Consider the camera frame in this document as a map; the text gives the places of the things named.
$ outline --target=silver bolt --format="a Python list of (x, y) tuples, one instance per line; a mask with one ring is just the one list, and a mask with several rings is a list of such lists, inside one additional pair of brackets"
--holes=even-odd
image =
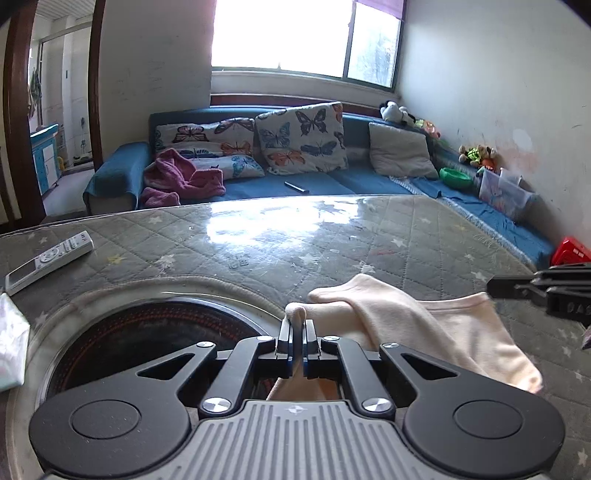
[(364, 401), (361, 405), (367, 411), (380, 413), (389, 410), (392, 407), (392, 402), (385, 398), (370, 398)]
[(220, 397), (208, 398), (203, 400), (202, 404), (203, 409), (211, 413), (223, 413), (228, 411), (230, 406), (232, 406), (232, 403), (229, 400)]

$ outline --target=window pane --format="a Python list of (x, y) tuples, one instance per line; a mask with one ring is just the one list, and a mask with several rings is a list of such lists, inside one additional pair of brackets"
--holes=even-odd
[(351, 7), (352, 0), (217, 0), (212, 66), (342, 77)]
[(357, 4), (349, 78), (392, 86), (400, 20)]

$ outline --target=triangular cutout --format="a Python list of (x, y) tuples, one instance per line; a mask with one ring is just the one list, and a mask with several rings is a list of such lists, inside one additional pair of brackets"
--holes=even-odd
[(147, 370), (138, 373), (139, 377), (155, 378), (157, 380), (170, 380), (179, 370), (189, 363), (194, 357), (194, 353), (185, 353), (158, 365), (154, 365)]
[(410, 353), (403, 353), (402, 357), (425, 380), (440, 380), (441, 378), (457, 377), (457, 374), (454, 372), (450, 372), (442, 367), (431, 364), (422, 358), (411, 355)]

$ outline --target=green bowl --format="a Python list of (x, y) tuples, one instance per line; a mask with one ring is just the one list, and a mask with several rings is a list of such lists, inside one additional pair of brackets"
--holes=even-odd
[(456, 190), (466, 190), (472, 186), (472, 179), (468, 175), (453, 168), (442, 168), (439, 178), (445, 185)]

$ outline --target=quilted tablecloth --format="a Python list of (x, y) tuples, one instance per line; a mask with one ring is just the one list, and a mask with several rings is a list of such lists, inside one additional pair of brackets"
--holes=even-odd
[[(0, 274), (82, 230), (94, 240), (94, 252), (13, 297), (33, 332), (85, 292), (142, 278), (209, 275), (283, 307), (360, 272), (418, 300), (463, 297), (484, 290), (494, 274), (530, 272), (435, 200), (339, 196), (218, 202), (40, 226), (0, 237)], [(542, 372), (541, 395), (567, 424), (553, 477), (591, 478), (591, 355), (579, 349), (582, 326), (547, 317), (525, 302), (497, 301), (496, 306)], [(7, 398), (0, 395), (4, 410)], [(10, 475), (5, 447), (0, 475)]]

